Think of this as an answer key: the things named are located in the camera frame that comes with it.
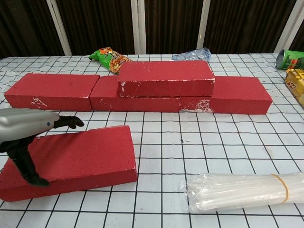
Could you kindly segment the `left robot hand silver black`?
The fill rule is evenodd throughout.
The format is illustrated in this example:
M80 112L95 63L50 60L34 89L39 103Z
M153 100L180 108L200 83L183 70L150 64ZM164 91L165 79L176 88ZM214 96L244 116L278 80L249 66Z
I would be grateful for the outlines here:
M36 172L28 146L35 137L53 128L75 129L84 123L76 116L62 116L52 111L28 108L0 110L0 152L7 153L23 179L32 186L46 187L49 182Z

